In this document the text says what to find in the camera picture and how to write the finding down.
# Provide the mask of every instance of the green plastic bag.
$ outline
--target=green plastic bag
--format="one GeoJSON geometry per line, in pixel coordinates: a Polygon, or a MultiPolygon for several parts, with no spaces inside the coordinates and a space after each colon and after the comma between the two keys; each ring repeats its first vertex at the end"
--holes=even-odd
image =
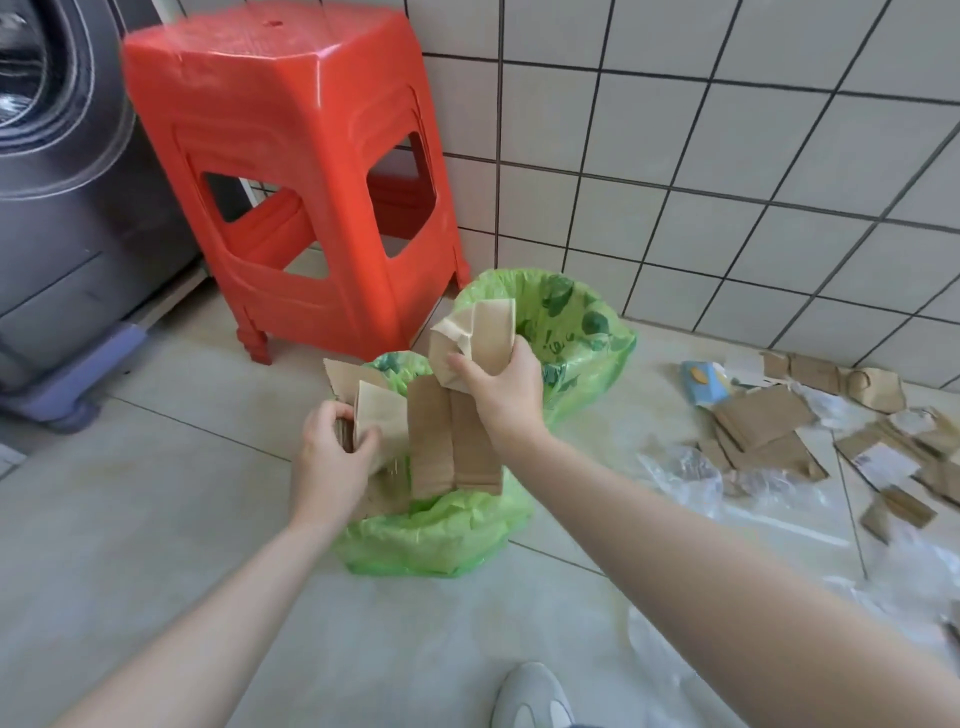
{"type": "MultiPolygon", "coordinates": [[[[516,333],[543,368],[543,416],[549,425],[610,389],[636,346],[636,334],[582,283],[547,271],[487,271],[454,303],[516,299],[516,333]]],[[[406,397],[407,384],[431,374],[426,358],[391,352],[370,366],[406,397]]],[[[527,523],[534,501],[507,471],[503,495],[453,491],[414,503],[406,516],[352,523],[334,550],[354,573],[459,576],[482,564],[527,523]]]]}

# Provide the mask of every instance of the torn cardboard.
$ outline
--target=torn cardboard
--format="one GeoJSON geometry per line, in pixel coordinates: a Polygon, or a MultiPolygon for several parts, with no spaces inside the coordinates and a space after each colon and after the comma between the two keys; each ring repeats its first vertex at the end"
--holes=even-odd
{"type": "Polygon", "coordinates": [[[889,486],[876,494],[874,502],[860,517],[860,523],[884,544],[890,543],[891,519],[923,528],[933,521],[937,512],[921,500],[897,486],[889,486]]]}
{"type": "Polygon", "coordinates": [[[847,375],[847,396],[887,415],[906,406],[900,375],[872,367],[854,369],[847,375]]]}
{"type": "Polygon", "coordinates": [[[935,496],[960,507],[960,465],[950,461],[934,461],[914,475],[935,496]]]}
{"type": "Polygon", "coordinates": [[[790,354],[790,376],[801,384],[830,395],[840,394],[840,370],[825,359],[790,354]]]}
{"type": "Polygon", "coordinates": [[[834,446],[876,490],[899,485],[931,458],[891,426],[873,423],[834,446]]]}
{"type": "Polygon", "coordinates": [[[765,445],[746,451],[740,449],[722,427],[717,427],[716,436],[727,459],[737,471],[787,471],[811,483],[829,477],[796,432],[788,432],[765,445]]]}
{"type": "Polygon", "coordinates": [[[758,448],[817,421],[803,398],[782,384],[717,402],[713,415],[742,450],[758,448]]]}
{"type": "Polygon", "coordinates": [[[950,457],[960,449],[960,430],[935,407],[910,407],[887,420],[939,457],[950,457]]]}
{"type": "Polygon", "coordinates": [[[407,385],[407,421],[414,499],[454,489],[503,492],[503,466],[473,397],[418,376],[407,385]]]}
{"type": "Polygon", "coordinates": [[[446,358],[461,353],[491,376],[503,372],[514,351],[516,301],[493,299],[454,311],[430,329],[427,359],[443,387],[468,394],[446,358]]]}

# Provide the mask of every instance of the flattened cardboard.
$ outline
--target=flattened cardboard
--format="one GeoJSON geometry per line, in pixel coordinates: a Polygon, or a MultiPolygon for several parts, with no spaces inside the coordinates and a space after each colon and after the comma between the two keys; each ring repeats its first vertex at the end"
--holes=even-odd
{"type": "Polygon", "coordinates": [[[860,523],[884,544],[890,543],[891,519],[898,519],[914,528],[924,528],[933,521],[937,512],[921,500],[897,486],[879,491],[874,502],[860,517],[860,523]]]}
{"type": "Polygon", "coordinates": [[[411,496],[424,500],[453,490],[453,427],[450,394],[435,376],[407,385],[411,496]]]}
{"type": "Polygon", "coordinates": [[[875,490],[896,486],[931,461],[891,425],[872,423],[834,446],[875,490]]]}
{"type": "Polygon", "coordinates": [[[499,496],[503,493],[503,466],[493,449],[490,435],[480,422],[476,400],[462,392],[451,391],[450,414],[457,488],[499,496]]]}
{"type": "Polygon", "coordinates": [[[803,398],[782,384],[717,402],[713,415],[742,450],[758,448],[817,421],[803,398]]]}
{"type": "Polygon", "coordinates": [[[927,463],[914,478],[935,496],[960,507],[960,465],[950,461],[927,463]]]}
{"type": "Polygon", "coordinates": [[[516,301],[478,301],[454,311],[430,329],[427,359],[442,386],[468,393],[467,386],[446,363],[459,352],[489,375],[503,372],[510,363],[516,335],[516,301]]]}
{"type": "Polygon", "coordinates": [[[735,470],[787,471],[811,483],[818,483],[829,477],[796,432],[788,432],[766,445],[747,451],[738,448],[722,427],[716,428],[716,436],[735,470]]]}
{"type": "Polygon", "coordinates": [[[353,405],[353,447],[357,449],[372,427],[380,428],[380,448],[371,462],[376,473],[393,460],[410,451],[407,429],[407,399],[390,389],[366,381],[358,383],[353,405]]]}
{"type": "Polygon", "coordinates": [[[790,354],[790,376],[807,387],[819,389],[831,395],[840,394],[840,370],[825,359],[790,354]]]}
{"type": "Polygon", "coordinates": [[[906,406],[900,375],[883,369],[865,367],[847,375],[847,396],[877,412],[892,414],[906,406]]]}

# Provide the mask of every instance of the gray sneaker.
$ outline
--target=gray sneaker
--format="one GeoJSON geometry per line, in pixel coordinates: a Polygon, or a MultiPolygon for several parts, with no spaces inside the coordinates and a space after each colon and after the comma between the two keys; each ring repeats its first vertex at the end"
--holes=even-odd
{"type": "Polygon", "coordinates": [[[515,667],[500,686],[491,728],[569,728],[573,712],[564,689],[546,665],[515,667]]]}

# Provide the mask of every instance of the floor tile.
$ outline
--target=floor tile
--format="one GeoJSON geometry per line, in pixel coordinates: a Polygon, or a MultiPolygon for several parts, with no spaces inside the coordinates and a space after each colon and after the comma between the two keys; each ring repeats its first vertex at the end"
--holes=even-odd
{"type": "Polygon", "coordinates": [[[604,74],[584,170],[670,184],[703,95],[699,82],[604,74]]]}
{"type": "Polygon", "coordinates": [[[232,440],[290,457],[307,413],[332,393],[324,357],[337,354],[270,342],[271,366],[251,361],[236,322],[211,283],[151,332],[109,392],[232,440]]]}
{"type": "Polygon", "coordinates": [[[592,72],[504,66],[501,157],[578,171],[595,87],[592,72]]]}
{"type": "Polygon", "coordinates": [[[503,57],[596,68],[609,8],[610,0],[507,0],[503,57]]]}
{"type": "Polygon", "coordinates": [[[570,247],[640,260],[665,194],[638,184],[582,180],[570,247]]]}
{"type": "Polygon", "coordinates": [[[617,3],[604,67],[709,76],[735,6],[733,0],[617,3]]]}

